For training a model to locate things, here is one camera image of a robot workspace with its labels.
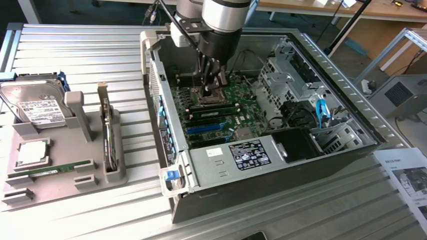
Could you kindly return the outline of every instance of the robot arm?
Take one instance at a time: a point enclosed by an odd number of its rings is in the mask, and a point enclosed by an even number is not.
[[[204,25],[201,32],[189,35],[197,41],[197,77],[205,96],[212,89],[227,85],[227,62],[236,52],[249,4],[251,0],[177,1],[175,19],[181,23],[200,19]],[[171,35],[177,47],[188,46],[175,24],[171,25]]]

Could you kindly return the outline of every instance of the aluminum extrusion table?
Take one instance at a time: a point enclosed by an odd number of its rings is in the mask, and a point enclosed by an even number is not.
[[[390,44],[386,46],[383,51],[379,53],[378,57],[372,60],[372,62],[367,65],[363,72],[359,74],[359,76],[354,80],[354,84],[358,85],[368,73],[372,71],[372,69],[378,66],[383,58],[387,56],[387,54],[394,50],[394,48],[398,46],[398,44],[404,40],[408,39],[408,43],[403,46],[403,48],[399,49],[399,51],[395,53],[392,58],[388,60],[388,62],[384,65],[390,65],[396,58],[400,56],[400,54],[408,49],[411,43],[414,43],[419,48],[427,52],[427,29],[424,28],[404,28],[399,34],[395,36]]]
[[[108,82],[109,101],[121,114],[128,184],[0,212],[1,239],[237,240],[256,231],[264,231],[269,240],[426,239],[371,156],[320,181],[171,224],[143,91],[139,40],[144,29],[27,24],[7,32],[3,45],[9,49],[0,61],[17,73],[61,69],[71,89],[84,92],[85,111],[99,107],[96,82]],[[13,116],[5,107],[0,111],[0,148],[5,148]],[[1,150],[0,162],[7,162]]]

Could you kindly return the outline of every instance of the metal bracket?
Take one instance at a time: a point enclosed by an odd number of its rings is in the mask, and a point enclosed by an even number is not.
[[[201,18],[181,19],[179,24],[189,34],[213,31],[213,29],[205,25]]]
[[[145,51],[152,48],[153,44],[159,41],[157,33],[155,30],[143,31],[140,33],[140,70],[141,75],[147,74],[147,56]]]

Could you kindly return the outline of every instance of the floor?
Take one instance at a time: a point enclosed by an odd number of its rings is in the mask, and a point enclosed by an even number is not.
[[[111,1],[99,1],[100,7],[93,7],[91,0],[73,0],[76,13],[71,13],[67,0],[35,0],[33,2],[44,24],[65,25],[141,25],[144,12],[148,7],[147,4]],[[0,14],[0,40],[3,40],[7,24],[9,22],[25,22],[25,17],[16,0],[1,0],[0,9],[7,9]],[[319,38],[331,20],[328,16],[291,15],[288,13],[276,13],[273,21],[269,21],[268,17],[267,12],[257,11],[247,27],[296,28],[307,33],[313,40]],[[168,19],[163,12],[155,21],[155,25],[164,25],[165,22],[168,22]],[[317,41],[321,48],[325,48],[331,44],[338,33],[339,29],[329,25]],[[355,78],[371,62],[367,56],[356,53],[344,44],[339,47],[331,59],[350,78]],[[375,79],[379,86],[388,76],[376,68],[371,72],[370,78]],[[427,114],[419,113],[419,116],[427,122]],[[395,125],[394,119],[388,119],[388,121]],[[402,121],[398,124],[410,142],[427,155],[427,126],[410,120]]]

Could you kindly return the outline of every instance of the ram module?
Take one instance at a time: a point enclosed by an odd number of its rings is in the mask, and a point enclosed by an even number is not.
[[[208,119],[236,115],[240,112],[240,106],[231,106],[217,109],[192,111],[189,119]]]
[[[48,166],[48,167],[28,170],[28,171],[13,172],[13,173],[9,173],[7,175],[7,177],[9,179],[16,178],[16,177],[21,177],[25,175],[29,175],[31,177],[41,177],[45,175],[67,173],[67,172],[71,172],[75,170],[75,166],[79,166],[83,164],[89,164],[89,163],[91,163],[89,160],[77,161],[77,162],[72,162],[72,163],[57,165],[57,166]]]

